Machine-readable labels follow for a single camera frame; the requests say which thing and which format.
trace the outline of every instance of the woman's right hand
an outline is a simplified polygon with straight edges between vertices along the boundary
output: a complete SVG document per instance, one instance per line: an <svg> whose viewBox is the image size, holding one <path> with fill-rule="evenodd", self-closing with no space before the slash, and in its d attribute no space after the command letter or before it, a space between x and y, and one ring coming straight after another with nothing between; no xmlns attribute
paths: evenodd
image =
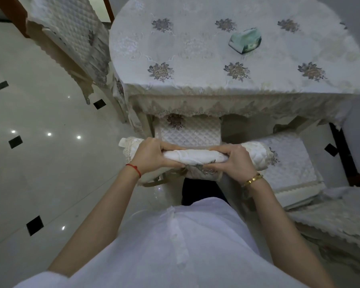
<svg viewBox="0 0 360 288"><path fill-rule="evenodd" d="M203 169L223 171L241 184L250 180L258 173L254 168L249 152L240 144L216 145L209 150L217 150L227 154L229 159L225 163L203 165Z"/></svg>

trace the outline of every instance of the woman's left hand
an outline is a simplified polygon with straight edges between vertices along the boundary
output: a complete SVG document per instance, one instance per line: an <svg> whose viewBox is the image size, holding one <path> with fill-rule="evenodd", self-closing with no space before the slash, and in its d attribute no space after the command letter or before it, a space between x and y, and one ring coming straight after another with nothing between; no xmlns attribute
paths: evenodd
<svg viewBox="0 0 360 288"><path fill-rule="evenodd" d="M139 145L139 148L130 163L137 166L142 175L153 172L161 167L183 168L185 167L184 164L167 159L162 153L163 150L182 149L185 148L156 138L148 137Z"/></svg>

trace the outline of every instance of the bangle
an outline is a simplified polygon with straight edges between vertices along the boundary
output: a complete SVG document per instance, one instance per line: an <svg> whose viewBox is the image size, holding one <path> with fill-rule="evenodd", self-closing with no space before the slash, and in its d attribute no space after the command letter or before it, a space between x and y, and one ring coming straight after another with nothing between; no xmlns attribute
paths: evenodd
<svg viewBox="0 0 360 288"><path fill-rule="evenodd" d="M256 174L256 176L254 176L252 179L244 182L244 186L248 186L250 183L253 183L254 181L261 179L263 177L263 175L260 175L259 173Z"/></svg>
<svg viewBox="0 0 360 288"><path fill-rule="evenodd" d="M134 168L134 169L136 170L136 172L139 173L139 176L140 176L140 178L141 178L141 173L140 173L139 169L137 168L137 166L134 166L134 165L131 165L131 164L125 164L125 165L126 165L126 166L131 166L132 168Z"/></svg>

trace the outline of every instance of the hand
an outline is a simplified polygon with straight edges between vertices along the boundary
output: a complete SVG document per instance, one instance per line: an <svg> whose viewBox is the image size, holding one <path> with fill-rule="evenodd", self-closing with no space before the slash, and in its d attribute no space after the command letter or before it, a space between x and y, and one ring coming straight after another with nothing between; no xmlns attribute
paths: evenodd
<svg viewBox="0 0 360 288"><path fill-rule="evenodd" d="M224 144L211 147L209 150L217 150L229 155L225 163L203 165L203 169L223 171L239 183L244 183L258 173L254 168L249 152L240 144Z"/></svg>
<svg viewBox="0 0 360 288"><path fill-rule="evenodd" d="M184 164L167 159L162 153L162 150L177 149L181 150L185 148L156 138L148 137L139 145L135 156L130 163L137 166L142 175L153 172L161 167L183 168L185 167Z"/></svg>

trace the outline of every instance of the red string bracelet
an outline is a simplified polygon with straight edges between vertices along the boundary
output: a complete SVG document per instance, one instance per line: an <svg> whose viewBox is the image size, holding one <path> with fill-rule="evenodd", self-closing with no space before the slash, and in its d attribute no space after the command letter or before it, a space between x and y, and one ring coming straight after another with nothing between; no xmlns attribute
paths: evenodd
<svg viewBox="0 0 360 288"><path fill-rule="evenodd" d="M141 178L141 173L139 171L139 169L137 168L137 166L134 166L134 165L131 165L131 164L125 164L126 166L131 166L132 168L134 168L138 173L139 173L139 176Z"/></svg>

